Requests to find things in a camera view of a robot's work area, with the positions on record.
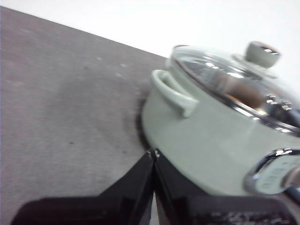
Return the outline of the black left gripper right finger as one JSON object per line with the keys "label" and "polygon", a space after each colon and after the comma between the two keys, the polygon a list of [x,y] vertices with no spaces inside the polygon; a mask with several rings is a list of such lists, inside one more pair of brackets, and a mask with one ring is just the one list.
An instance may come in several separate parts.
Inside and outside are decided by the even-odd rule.
{"label": "black left gripper right finger", "polygon": [[154,151],[158,212],[171,225],[296,225],[281,201],[256,196],[210,195]]}

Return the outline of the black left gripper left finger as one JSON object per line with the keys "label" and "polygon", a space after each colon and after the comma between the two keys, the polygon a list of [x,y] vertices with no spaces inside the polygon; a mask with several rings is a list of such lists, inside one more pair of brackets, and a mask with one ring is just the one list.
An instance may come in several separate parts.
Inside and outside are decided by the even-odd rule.
{"label": "black left gripper left finger", "polygon": [[137,225],[153,196],[155,159],[147,151],[133,167],[95,196],[48,197],[25,203],[13,225]]}

